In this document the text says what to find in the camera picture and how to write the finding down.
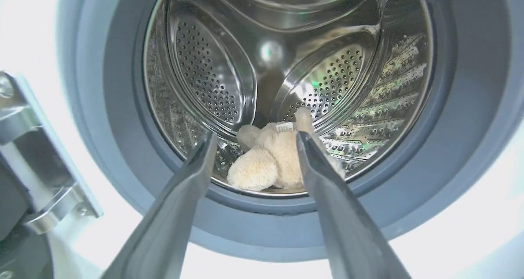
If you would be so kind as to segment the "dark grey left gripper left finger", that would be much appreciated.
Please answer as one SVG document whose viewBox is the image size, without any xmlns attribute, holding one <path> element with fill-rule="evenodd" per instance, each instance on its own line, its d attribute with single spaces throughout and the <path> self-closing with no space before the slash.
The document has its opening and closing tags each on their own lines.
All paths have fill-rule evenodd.
<svg viewBox="0 0 524 279">
<path fill-rule="evenodd" d="M 104 279 L 178 279 L 195 212 L 211 183 L 218 137 L 206 133 L 103 273 Z"/>
</svg>

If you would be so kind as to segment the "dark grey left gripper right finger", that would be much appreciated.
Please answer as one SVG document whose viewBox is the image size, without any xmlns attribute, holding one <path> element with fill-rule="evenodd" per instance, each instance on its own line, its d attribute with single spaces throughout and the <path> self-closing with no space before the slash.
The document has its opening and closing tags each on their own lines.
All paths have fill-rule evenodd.
<svg viewBox="0 0 524 279">
<path fill-rule="evenodd" d="M 334 279 L 409 279 L 380 229 L 305 132 L 296 135 L 305 189 L 316 202 Z"/>
</svg>

